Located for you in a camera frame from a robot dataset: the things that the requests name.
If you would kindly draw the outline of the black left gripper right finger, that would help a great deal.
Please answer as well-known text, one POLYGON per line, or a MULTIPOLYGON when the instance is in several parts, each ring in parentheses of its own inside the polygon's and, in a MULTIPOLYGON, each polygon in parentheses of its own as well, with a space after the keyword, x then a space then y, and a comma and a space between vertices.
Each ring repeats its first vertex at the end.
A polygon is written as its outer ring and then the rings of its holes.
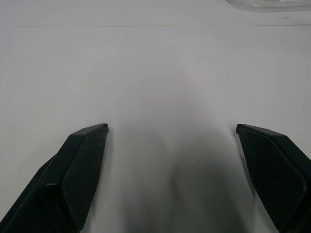
POLYGON ((287 136, 238 124, 250 179, 280 233, 311 231, 311 161, 287 136))

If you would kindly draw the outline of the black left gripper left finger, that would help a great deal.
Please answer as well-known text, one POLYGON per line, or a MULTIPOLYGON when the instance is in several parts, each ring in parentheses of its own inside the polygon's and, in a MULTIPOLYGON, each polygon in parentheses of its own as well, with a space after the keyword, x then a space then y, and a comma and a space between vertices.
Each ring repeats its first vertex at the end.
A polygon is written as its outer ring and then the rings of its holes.
POLYGON ((40 167, 0 222, 2 233, 79 233, 100 179, 107 124, 82 128, 40 167))

